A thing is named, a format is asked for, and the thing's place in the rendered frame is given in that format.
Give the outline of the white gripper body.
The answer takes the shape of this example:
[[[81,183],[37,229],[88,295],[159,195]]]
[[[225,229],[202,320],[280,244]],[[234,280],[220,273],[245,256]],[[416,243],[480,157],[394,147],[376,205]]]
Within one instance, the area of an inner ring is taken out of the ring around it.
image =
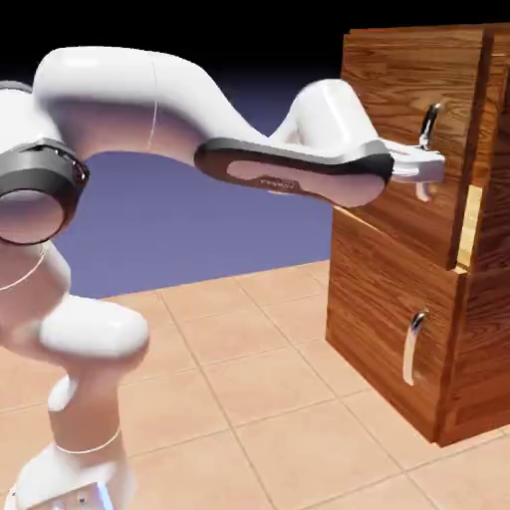
[[[445,157],[441,153],[387,139],[382,142],[393,158],[392,181],[436,183],[443,180]]]

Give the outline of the wooden cabinet door with handle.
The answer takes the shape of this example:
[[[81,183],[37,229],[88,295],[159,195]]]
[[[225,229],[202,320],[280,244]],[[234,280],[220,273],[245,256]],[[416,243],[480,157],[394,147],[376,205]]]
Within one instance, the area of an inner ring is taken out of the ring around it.
[[[430,200],[393,182],[353,212],[444,269],[457,261],[486,93],[488,42],[483,29],[466,27],[353,30],[344,38],[342,77],[380,136],[414,144],[428,107],[440,106],[430,146],[446,163],[443,181],[429,188]]]

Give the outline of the brown wooden cabinet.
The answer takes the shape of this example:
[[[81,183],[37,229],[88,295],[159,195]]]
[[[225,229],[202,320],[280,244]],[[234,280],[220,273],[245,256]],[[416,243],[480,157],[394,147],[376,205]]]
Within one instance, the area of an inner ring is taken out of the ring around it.
[[[487,81],[457,261],[465,276],[437,441],[510,424],[510,23],[481,28]]]

